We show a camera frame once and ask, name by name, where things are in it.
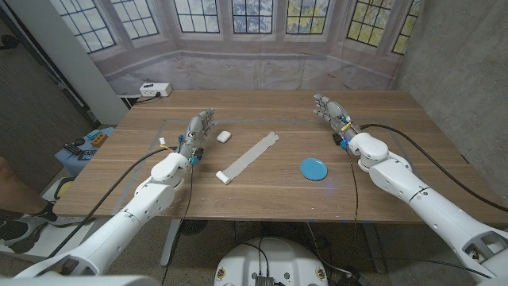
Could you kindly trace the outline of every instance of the white cylinder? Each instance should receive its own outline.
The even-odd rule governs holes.
[[[222,171],[217,172],[215,176],[224,184],[229,184],[229,182],[231,182],[231,179],[228,176],[226,176],[225,173],[223,173]]]

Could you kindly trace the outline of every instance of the white strip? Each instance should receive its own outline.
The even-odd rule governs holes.
[[[268,147],[275,144],[279,139],[279,135],[271,131],[265,138],[257,142],[249,151],[247,151],[242,157],[238,158],[234,163],[231,164],[226,170],[219,171],[215,175],[222,183],[229,184],[229,182],[236,176],[240,175],[247,166],[249,166],[257,157],[264,153]]]

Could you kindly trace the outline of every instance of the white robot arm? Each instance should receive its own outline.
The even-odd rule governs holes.
[[[407,203],[453,250],[468,268],[491,278],[507,277],[508,233],[487,226],[418,179],[402,157],[388,151],[387,145],[362,133],[344,107],[316,94],[314,113],[330,122],[343,140],[343,146],[360,156],[358,165],[369,173],[376,186]],[[472,273],[477,283],[489,280]]]
[[[208,109],[193,117],[176,152],[157,163],[134,198],[82,245],[37,263],[15,278],[55,276],[55,272],[64,276],[104,274],[139,229],[173,203],[183,186],[183,174],[201,160],[201,144],[214,126],[213,116],[214,109]]]

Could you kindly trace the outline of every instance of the small white object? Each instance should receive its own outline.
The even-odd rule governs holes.
[[[224,184],[229,184],[229,182],[231,182],[231,179],[228,176],[226,176],[222,171],[217,172],[215,176]]]
[[[169,96],[173,89],[169,83],[143,83],[140,87],[142,96],[156,96],[160,92],[160,96]]]
[[[221,143],[226,143],[231,138],[231,133],[228,131],[222,131],[219,136],[217,136],[217,141]]]

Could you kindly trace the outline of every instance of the power outlet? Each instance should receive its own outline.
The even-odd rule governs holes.
[[[141,96],[153,97],[157,92],[160,96],[169,96],[173,89],[169,83],[143,83],[140,87]]]

